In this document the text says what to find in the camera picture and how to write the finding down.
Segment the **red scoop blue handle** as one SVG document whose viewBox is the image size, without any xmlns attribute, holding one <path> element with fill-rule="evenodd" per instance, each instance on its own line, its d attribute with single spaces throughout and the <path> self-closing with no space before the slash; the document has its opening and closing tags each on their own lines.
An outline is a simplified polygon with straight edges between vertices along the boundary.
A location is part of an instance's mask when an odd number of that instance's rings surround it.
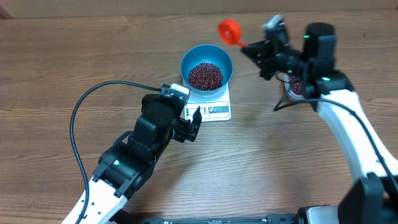
<svg viewBox="0 0 398 224">
<path fill-rule="evenodd" d="M 218 35 L 228 45 L 247 47 L 248 44 L 241 40 L 242 30 L 238 22 L 227 19 L 218 24 Z"/>
</svg>

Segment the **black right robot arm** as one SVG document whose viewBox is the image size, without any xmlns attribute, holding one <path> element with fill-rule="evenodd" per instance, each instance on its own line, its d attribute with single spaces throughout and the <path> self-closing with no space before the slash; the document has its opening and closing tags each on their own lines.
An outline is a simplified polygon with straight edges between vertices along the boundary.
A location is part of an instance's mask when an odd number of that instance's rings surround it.
<svg viewBox="0 0 398 224">
<path fill-rule="evenodd" d="M 283 72 L 299 80 L 303 102 L 311 105 L 343 151 L 353 186 L 337 205 L 303 207 L 300 223 L 396 223 L 397 160 L 367 119 L 348 77 L 335 68 L 337 37 L 331 24 L 307 26 L 303 50 L 289 44 L 283 21 L 264 25 L 264 40 L 241 51 L 266 80 Z"/>
</svg>

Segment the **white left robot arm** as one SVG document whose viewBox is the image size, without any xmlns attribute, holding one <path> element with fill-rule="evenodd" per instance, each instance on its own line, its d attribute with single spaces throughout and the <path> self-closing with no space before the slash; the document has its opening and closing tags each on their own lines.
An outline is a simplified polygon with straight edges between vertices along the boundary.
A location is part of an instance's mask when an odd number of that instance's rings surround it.
<svg viewBox="0 0 398 224">
<path fill-rule="evenodd" d="M 171 140 L 194 141 L 201 125 L 196 109 L 192 120 L 181 118 L 181 96 L 147 94 L 134 130 L 115 140 L 99 158 L 93 177 L 64 223 L 107 223 L 149 180 Z"/>
</svg>

